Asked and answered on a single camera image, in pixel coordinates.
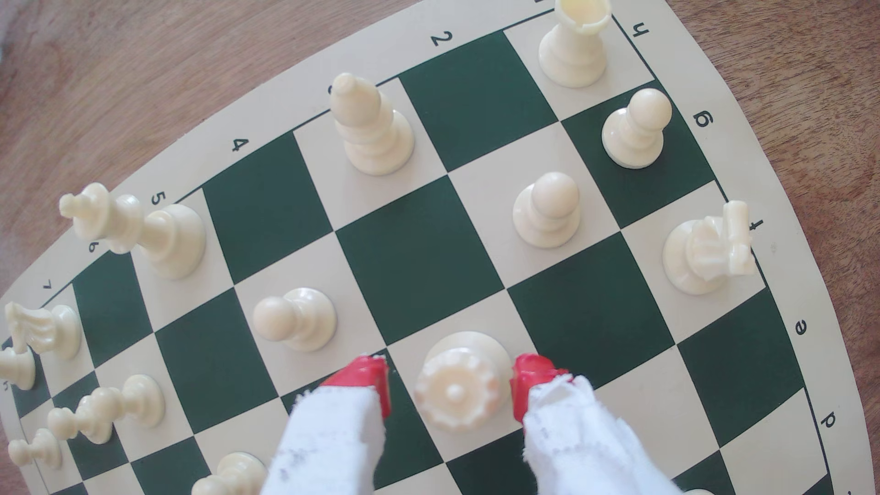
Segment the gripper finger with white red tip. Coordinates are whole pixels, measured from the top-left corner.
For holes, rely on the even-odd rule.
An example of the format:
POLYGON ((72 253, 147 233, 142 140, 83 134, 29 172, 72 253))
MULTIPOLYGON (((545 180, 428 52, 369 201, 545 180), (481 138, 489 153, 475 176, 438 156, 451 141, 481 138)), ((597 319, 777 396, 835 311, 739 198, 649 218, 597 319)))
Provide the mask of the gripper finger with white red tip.
POLYGON ((511 378, 523 458, 539 494, 680 494, 622 418, 583 375, 539 354, 521 354, 511 378))
POLYGON ((391 412, 389 366, 361 355, 297 397, 262 494, 372 494, 391 412))

